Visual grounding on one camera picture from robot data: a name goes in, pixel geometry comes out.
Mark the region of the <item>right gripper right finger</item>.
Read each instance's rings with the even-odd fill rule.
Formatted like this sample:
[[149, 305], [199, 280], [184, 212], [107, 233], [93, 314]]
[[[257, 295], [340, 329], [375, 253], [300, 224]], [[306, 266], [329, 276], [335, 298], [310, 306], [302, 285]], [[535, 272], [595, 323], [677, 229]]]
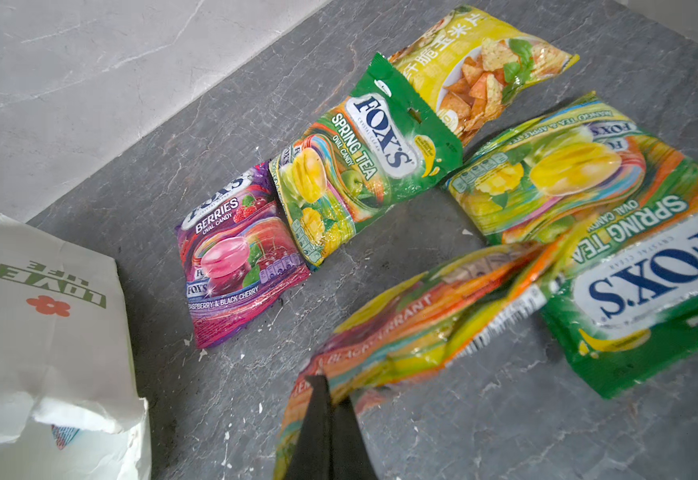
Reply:
[[335, 480], [377, 480], [351, 398], [332, 411], [332, 478]]

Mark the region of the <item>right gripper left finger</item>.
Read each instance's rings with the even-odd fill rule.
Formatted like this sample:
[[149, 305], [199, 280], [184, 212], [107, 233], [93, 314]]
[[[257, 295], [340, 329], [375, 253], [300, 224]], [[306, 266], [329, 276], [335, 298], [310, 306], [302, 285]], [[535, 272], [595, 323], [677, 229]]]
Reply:
[[307, 377], [312, 394], [285, 478], [331, 479], [332, 401], [324, 375]]

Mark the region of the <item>orange yellow snack packet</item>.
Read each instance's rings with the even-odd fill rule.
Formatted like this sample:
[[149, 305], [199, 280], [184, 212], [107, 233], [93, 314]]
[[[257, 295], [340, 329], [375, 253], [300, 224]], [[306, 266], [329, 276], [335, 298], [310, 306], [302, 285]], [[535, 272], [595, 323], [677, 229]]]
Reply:
[[486, 247], [367, 302], [335, 328], [299, 373], [283, 416], [274, 478], [286, 479], [312, 394], [308, 376], [327, 378], [332, 411], [350, 397], [357, 418], [538, 311], [569, 250], [563, 238]]

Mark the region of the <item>pink purple snack packet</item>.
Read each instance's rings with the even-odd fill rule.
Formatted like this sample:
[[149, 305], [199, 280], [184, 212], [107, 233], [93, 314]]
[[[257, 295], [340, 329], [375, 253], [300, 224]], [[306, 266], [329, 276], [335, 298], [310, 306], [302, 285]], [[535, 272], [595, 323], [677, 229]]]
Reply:
[[307, 280], [269, 165], [255, 165], [176, 226], [199, 349], [218, 345]]

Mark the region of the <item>white floral paper bag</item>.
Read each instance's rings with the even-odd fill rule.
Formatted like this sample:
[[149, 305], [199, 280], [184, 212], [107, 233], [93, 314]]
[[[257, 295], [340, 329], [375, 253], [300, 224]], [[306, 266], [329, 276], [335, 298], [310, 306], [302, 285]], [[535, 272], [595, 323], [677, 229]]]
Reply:
[[0, 479], [147, 479], [113, 258], [0, 215]]

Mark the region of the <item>green white snack bag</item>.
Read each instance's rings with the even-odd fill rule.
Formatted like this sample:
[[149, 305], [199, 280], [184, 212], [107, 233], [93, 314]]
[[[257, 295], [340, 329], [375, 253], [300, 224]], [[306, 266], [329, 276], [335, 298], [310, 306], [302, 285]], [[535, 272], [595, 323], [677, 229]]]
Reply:
[[296, 244], [317, 269], [460, 166], [463, 146], [382, 55], [351, 94], [269, 163]]

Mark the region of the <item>yellow chips snack bag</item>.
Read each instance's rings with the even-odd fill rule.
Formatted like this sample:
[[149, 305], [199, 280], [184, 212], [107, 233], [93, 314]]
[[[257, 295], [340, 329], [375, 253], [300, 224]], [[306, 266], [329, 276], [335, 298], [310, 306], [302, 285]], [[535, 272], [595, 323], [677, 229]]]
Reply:
[[455, 8], [389, 58], [463, 145], [499, 118], [519, 92], [578, 60], [469, 5]]

